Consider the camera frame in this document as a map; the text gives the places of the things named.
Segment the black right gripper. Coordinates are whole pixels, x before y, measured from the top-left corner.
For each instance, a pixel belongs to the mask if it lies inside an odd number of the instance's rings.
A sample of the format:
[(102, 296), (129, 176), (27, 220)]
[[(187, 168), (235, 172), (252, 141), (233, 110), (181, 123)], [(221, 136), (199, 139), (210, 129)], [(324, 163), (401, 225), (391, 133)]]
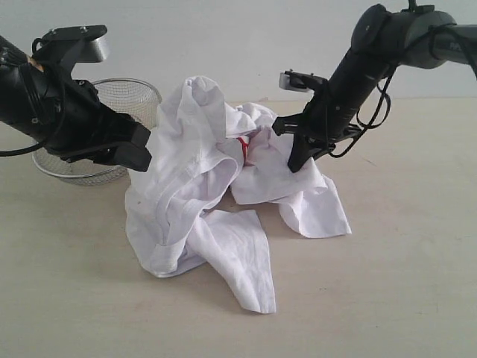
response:
[(293, 136), (288, 159), (291, 172), (300, 171), (308, 159), (329, 153), (346, 139), (358, 139), (361, 129), (351, 123), (355, 114), (356, 109), (338, 103), (321, 90), (315, 92), (302, 112), (277, 117), (272, 125), (275, 134)]

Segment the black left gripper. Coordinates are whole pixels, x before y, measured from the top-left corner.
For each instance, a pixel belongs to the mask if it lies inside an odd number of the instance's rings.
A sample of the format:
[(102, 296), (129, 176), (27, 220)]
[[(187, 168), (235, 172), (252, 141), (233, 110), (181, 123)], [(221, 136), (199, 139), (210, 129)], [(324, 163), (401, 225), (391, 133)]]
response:
[(68, 91), (65, 122), (45, 150), (64, 161), (85, 159), (146, 172), (152, 158), (146, 148), (149, 129), (131, 115), (117, 112), (101, 102), (93, 84), (84, 81), (83, 88), (98, 107), (86, 105)]

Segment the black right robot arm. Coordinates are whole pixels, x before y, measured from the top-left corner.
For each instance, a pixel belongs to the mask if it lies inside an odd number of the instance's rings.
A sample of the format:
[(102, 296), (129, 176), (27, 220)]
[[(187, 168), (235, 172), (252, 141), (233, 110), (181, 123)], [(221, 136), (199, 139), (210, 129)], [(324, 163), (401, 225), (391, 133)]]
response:
[(476, 68), (475, 25), (459, 25), (448, 13), (415, 1), (396, 13), (381, 4), (369, 7), (331, 78), (293, 70), (279, 77), (284, 90), (313, 93), (301, 113), (281, 116), (272, 126), (278, 136), (293, 136), (289, 169), (298, 172), (308, 159), (332, 155), (337, 143), (357, 143), (377, 128), (375, 116), (363, 123), (358, 113), (373, 90), (380, 92), (379, 106), (391, 106), (388, 88), (379, 83), (389, 83), (399, 66), (435, 69), (445, 62)]

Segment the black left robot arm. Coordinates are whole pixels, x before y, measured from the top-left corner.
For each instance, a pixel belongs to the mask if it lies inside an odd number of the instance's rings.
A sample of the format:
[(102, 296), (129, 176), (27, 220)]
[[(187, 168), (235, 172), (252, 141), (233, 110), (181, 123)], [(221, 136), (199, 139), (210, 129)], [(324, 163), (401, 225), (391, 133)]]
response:
[(92, 83), (72, 78), (76, 64), (107, 58), (106, 33), (104, 25), (57, 28), (33, 41), (31, 55), (1, 39), (1, 121), (35, 142), (2, 157), (44, 148), (67, 163), (148, 170), (150, 130), (102, 103)]

